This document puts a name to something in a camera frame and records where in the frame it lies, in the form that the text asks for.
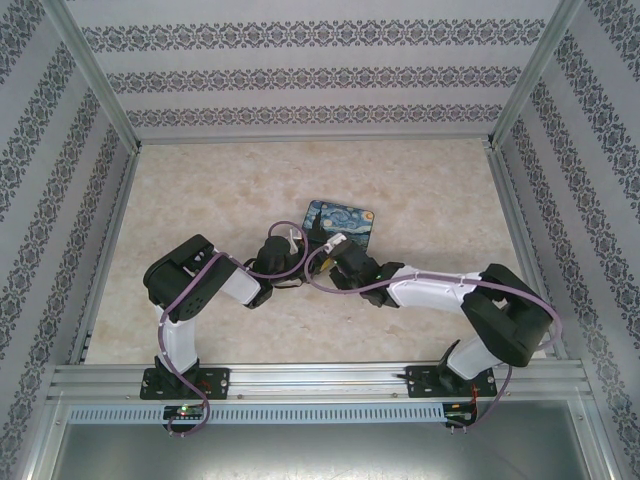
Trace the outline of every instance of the aluminum frame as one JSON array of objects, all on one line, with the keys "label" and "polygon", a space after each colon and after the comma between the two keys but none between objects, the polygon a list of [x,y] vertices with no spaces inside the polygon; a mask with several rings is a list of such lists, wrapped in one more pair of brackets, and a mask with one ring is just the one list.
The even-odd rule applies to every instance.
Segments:
[{"label": "aluminum frame", "polygon": [[[228,399],[216,405],[282,404],[429,404],[469,398],[409,398],[404,380],[395,377],[409,365],[435,362],[206,365],[231,370]],[[68,365],[56,367],[43,416],[23,479],[52,477],[74,405],[176,405],[180,401],[139,398],[145,365]],[[494,369],[501,386],[507,368]],[[573,419],[589,474],[621,478],[593,393],[580,360],[534,359],[515,369],[503,401],[565,401]],[[489,402],[490,398],[479,399]]]}]

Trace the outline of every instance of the beige marble floor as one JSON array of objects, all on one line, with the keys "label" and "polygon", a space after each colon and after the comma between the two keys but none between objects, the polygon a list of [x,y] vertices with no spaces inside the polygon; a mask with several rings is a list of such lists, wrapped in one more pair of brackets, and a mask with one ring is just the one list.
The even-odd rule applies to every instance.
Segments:
[{"label": "beige marble floor", "polygon": [[[269,225],[301,221],[313,199],[373,210],[369,254],[379,263],[518,271],[480,140],[145,146],[87,363],[153,360],[142,276],[155,260],[196,233],[244,260]],[[462,315],[377,309],[308,285],[256,310],[220,294],[198,321],[207,363],[432,360],[473,334]]]}]

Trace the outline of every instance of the metal panel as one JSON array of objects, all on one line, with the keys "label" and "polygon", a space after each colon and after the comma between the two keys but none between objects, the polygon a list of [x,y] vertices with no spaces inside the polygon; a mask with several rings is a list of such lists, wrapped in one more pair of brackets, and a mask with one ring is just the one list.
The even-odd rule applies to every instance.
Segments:
[{"label": "metal panel", "polygon": [[54,477],[291,479],[589,478],[566,402],[500,405],[467,435],[441,425],[68,425]]},{"label": "metal panel", "polygon": [[[74,425],[158,425],[163,406],[83,405],[72,407]],[[444,422],[440,403],[358,405],[216,405],[208,423],[214,425],[302,425],[338,423]],[[180,424],[199,423],[180,420]]]}]

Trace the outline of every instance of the purple cable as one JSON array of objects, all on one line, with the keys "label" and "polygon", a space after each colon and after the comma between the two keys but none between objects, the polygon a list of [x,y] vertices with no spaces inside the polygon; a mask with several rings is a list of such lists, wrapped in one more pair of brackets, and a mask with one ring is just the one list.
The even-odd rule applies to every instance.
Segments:
[{"label": "purple cable", "polygon": [[238,262],[234,258],[232,258],[231,261],[233,263],[235,263],[236,265],[238,265],[239,267],[241,267],[249,275],[251,275],[252,277],[255,277],[255,278],[264,278],[264,279],[267,279],[267,280],[275,280],[277,278],[283,278],[283,277],[286,277],[286,276],[291,275],[292,273],[294,273],[296,270],[298,270],[304,264],[304,261],[306,260],[307,255],[309,255],[309,240],[307,239],[307,234],[304,232],[304,230],[302,230],[302,227],[300,227],[296,223],[289,222],[288,220],[282,220],[280,222],[276,222],[273,225],[271,225],[271,227],[269,227],[269,236],[271,236],[271,233],[273,232],[273,229],[278,227],[278,226],[280,226],[280,225],[290,225],[290,226],[294,227],[295,229],[297,229],[300,232],[300,235],[302,235],[302,241],[304,242],[304,254],[302,255],[302,258],[300,259],[300,261],[296,264],[296,266],[293,267],[291,270],[287,270],[284,273],[276,273],[275,275],[264,275],[262,273],[256,273],[256,272],[250,270],[248,267],[245,267],[244,265],[242,265],[240,262]]},{"label": "purple cable", "polygon": [[[193,280],[191,280],[189,285],[187,285],[187,287],[182,291],[182,293],[176,297],[176,299],[171,303],[171,305],[169,305],[164,310],[164,312],[162,312],[162,315],[160,316],[160,323],[158,324],[158,344],[160,345],[160,354],[164,358],[164,361],[167,367],[169,367],[169,370],[171,370],[171,373],[173,373],[178,378],[178,380],[180,380],[184,385],[186,385],[189,388],[189,390],[196,393],[196,395],[198,395],[202,399],[202,404],[204,405],[204,408],[206,410],[205,415],[202,417],[202,421],[199,424],[197,424],[195,427],[193,427],[191,430],[187,432],[181,432],[180,437],[186,437],[188,435],[192,435],[205,426],[205,424],[209,420],[209,416],[211,415],[211,404],[209,403],[209,399],[204,393],[202,393],[195,385],[193,385],[189,380],[187,380],[186,378],[184,378],[184,376],[182,376],[182,374],[178,371],[178,369],[175,367],[175,365],[169,358],[169,355],[167,354],[167,348],[164,343],[164,326],[167,322],[167,318],[169,318],[169,314],[178,305],[180,305],[180,302],[182,302],[182,300],[184,300],[185,297],[189,295],[191,290],[194,289],[194,287],[198,284],[198,282],[202,280],[202,277],[204,277],[207,274],[207,272],[213,266],[213,264],[216,263],[218,259],[222,256],[227,256],[227,254],[220,252],[220,253],[216,253],[213,257],[211,257],[211,260],[209,260],[207,264],[204,267],[202,267],[202,270],[200,270],[200,272],[198,272],[198,274],[195,277],[193,277]],[[174,418],[176,417],[170,418],[169,423],[167,424],[167,430],[169,431],[169,435],[173,435],[174,433],[176,433],[173,430],[171,430],[171,424],[173,423]]]},{"label": "purple cable", "polygon": [[[437,273],[417,273],[415,275],[403,275],[401,277],[391,278],[389,280],[383,280],[383,281],[380,281],[380,282],[372,283],[371,285],[367,285],[366,287],[353,288],[353,289],[350,289],[350,290],[337,290],[335,288],[323,287],[322,285],[319,285],[318,283],[316,283],[313,280],[313,278],[311,278],[311,274],[309,272],[309,265],[311,264],[311,261],[313,260],[313,257],[315,257],[318,253],[320,253],[323,248],[324,248],[324,246],[314,250],[307,257],[307,261],[304,264],[304,274],[305,274],[305,277],[307,278],[307,282],[309,282],[310,285],[316,287],[318,290],[322,290],[323,292],[335,293],[335,294],[338,294],[338,295],[350,295],[350,294],[354,294],[354,293],[368,292],[369,290],[373,290],[375,288],[386,287],[388,285],[391,285],[392,283],[404,282],[406,280],[415,280],[416,278],[425,278],[425,279],[428,279],[428,280],[436,280],[436,281],[439,281],[439,282],[449,282],[449,283],[454,283],[454,284],[477,285],[479,287],[492,288],[494,290],[500,290],[500,291],[505,292],[505,293],[511,293],[513,295],[518,295],[518,296],[524,298],[525,300],[529,300],[530,302],[535,303],[536,305],[542,307],[551,316],[551,318],[555,322],[555,329],[554,329],[553,337],[549,341],[540,344],[538,346],[537,350],[543,350],[543,349],[547,348],[549,345],[552,345],[553,343],[555,343],[556,341],[558,341],[560,339],[560,335],[562,334],[562,320],[560,320],[560,316],[556,313],[556,311],[553,308],[551,308],[550,305],[548,305],[546,302],[544,302],[540,298],[536,297],[535,295],[531,295],[528,292],[525,292],[525,291],[522,291],[522,290],[518,290],[517,288],[508,287],[506,285],[500,285],[498,283],[493,283],[493,282],[485,282],[483,280],[476,280],[476,279],[473,279],[473,278],[460,278],[459,276],[456,277],[456,276],[451,276],[451,275],[440,275],[440,274],[437,274]],[[511,367],[511,365],[509,365],[509,370],[507,371],[507,376],[506,376],[506,378],[504,380],[504,383],[502,384],[502,387],[500,388],[500,391],[498,392],[498,394],[494,398],[493,402],[491,402],[491,405],[489,405],[489,408],[487,408],[487,411],[482,415],[482,417],[480,417],[473,424],[474,426],[477,425],[481,420],[484,420],[493,411],[493,409],[496,407],[496,405],[500,401],[500,398],[502,398],[502,396],[504,395],[504,392],[507,389],[507,385],[511,381],[512,372],[513,372],[513,368]]]},{"label": "purple cable", "polygon": [[[205,266],[202,267],[202,270],[200,270],[200,272],[198,272],[198,274],[195,277],[193,277],[193,279],[191,280],[189,285],[187,285],[187,287],[182,291],[182,293],[180,293],[180,295],[178,295],[176,297],[176,299],[171,303],[171,305],[169,305],[164,310],[164,312],[162,312],[162,315],[160,316],[160,322],[158,324],[158,344],[160,346],[160,353],[163,356],[167,367],[169,367],[169,370],[171,370],[171,373],[173,373],[178,378],[178,380],[180,380],[184,385],[186,385],[189,388],[189,390],[191,390],[192,392],[196,393],[202,399],[202,404],[204,405],[204,408],[206,410],[205,415],[202,417],[202,421],[199,424],[197,424],[196,426],[194,426],[191,430],[189,430],[187,432],[181,432],[180,433],[180,437],[186,437],[188,435],[192,435],[192,434],[196,433],[198,430],[200,430],[201,428],[203,428],[206,425],[207,421],[209,420],[209,416],[211,415],[211,404],[209,403],[209,399],[207,398],[207,396],[204,393],[202,393],[202,391],[200,391],[195,385],[193,385],[191,382],[189,382],[189,380],[187,380],[178,371],[178,369],[175,367],[175,365],[173,364],[173,362],[169,358],[169,355],[167,354],[166,345],[164,343],[164,326],[165,326],[165,324],[167,322],[167,318],[169,318],[169,314],[178,305],[180,305],[180,302],[182,302],[185,299],[185,297],[187,295],[189,295],[191,290],[193,290],[195,288],[195,286],[198,284],[198,282],[200,280],[202,280],[202,277],[204,277],[207,274],[207,272],[211,269],[213,264],[216,263],[220,257],[224,256],[224,257],[229,258],[232,262],[234,262],[236,265],[240,266],[249,275],[251,275],[253,277],[258,277],[258,278],[264,278],[264,279],[282,278],[282,277],[286,277],[287,275],[290,275],[291,273],[293,273],[296,270],[298,270],[298,268],[300,268],[300,266],[304,263],[304,261],[307,258],[307,255],[309,254],[309,241],[307,239],[307,234],[297,224],[295,224],[293,222],[289,222],[289,221],[283,220],[281,222],[276,222],[273,225],[271,225],[271,227],[269,228],[269,236],[271,236],[271,233],[273,232],[273,229],[276,228],[277,226],[280,226],[280,225],[291,225],[291,226],[295,227],[296,229],[298,229],[298,231],[302,235],[302,240],[304,241],[304,254],[302,255],[302,259],[300,260],[300,262],[298,262],[298,264],[295,267],[293,267],[288,272],[279,273],[279,274],[276,274],[276,275],[262,275],[262,274],[259,274],[259,273],[252,272],[251,270],[248,270],[244,265],[242,265],[236,259],[229,257],[229,255],[227,255],[226,253],[223,253],[223,252],[216,253],[211,258],[211,260],[209,260],[205,264]],[[176,418],[177,417],[171,417],[169,419],[169,422],[167,423],[167,430],[169,431],[169,435],[173,435],[174,433],[176,433],[173,430],[171,430],[171,425],[173,424],[173,421]]]}]

